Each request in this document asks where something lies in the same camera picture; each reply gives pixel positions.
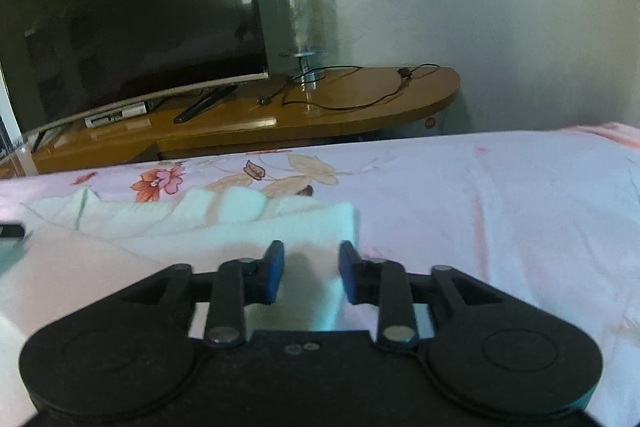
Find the white knit sweater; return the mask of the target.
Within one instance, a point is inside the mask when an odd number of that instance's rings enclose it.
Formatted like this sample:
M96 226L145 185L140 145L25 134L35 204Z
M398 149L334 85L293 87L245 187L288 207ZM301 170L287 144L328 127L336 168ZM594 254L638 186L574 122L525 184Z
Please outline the white knit sweater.
M243 187L192 188L178 202L105 202L84 188L31 202L25 215L32 237L14 312L25 334L168 265L214 271L228 260L260 257L274 241L285 248L277 302L252 306L248 327L328 331L343 324L337 248L358 235L348 202L269 198Z

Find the silver set-top box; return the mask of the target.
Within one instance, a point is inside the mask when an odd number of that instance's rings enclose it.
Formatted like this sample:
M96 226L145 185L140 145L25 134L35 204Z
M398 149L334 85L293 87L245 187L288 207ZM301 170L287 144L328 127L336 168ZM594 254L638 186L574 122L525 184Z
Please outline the silver set-top box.
M87 128L99 128L108 124L116 124L116 122L122 120L146 115L152 108L152 102L139 102L88 116L84 121Z

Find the pink floral bed sheet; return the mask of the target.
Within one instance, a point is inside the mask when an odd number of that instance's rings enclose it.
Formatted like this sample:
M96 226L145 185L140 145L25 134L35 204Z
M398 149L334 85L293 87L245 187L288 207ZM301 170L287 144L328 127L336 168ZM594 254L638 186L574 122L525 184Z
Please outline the pink floral bed sheet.
M598 343L604 372L589 412L639 421L639 132L623 124L435 136L171 159L3 182L1 217L27 236L1 247L1 421L34 409L17 372L14 312L32 237L25 208L88 188L105 202L178 202L192 188L348 202L367 258L414 273L451 265L563 317ZM375 309L344 298L343 324L373 331Z

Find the wooden tv cabinet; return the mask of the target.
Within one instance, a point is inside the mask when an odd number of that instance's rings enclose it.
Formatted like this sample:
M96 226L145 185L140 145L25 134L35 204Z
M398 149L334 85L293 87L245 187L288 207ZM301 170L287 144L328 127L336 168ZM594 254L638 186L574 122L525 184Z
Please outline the wooden tv cabinet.
M350 139L431 117L460 90L453 69L428 66L407 81L397 68L386 67L324 72L310 91L283 90L282 83L274 78L244 84L232 100L185 124L174 124L174 118L194 103L192 96L101 128L71 124L37 150L2 158L2 179Z

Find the large black television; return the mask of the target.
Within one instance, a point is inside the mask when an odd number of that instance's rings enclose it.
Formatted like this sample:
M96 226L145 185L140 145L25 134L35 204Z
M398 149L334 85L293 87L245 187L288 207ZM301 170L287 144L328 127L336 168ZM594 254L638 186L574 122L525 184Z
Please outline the large black television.
M255 0L1 0L1 72L32 132L268 65Z

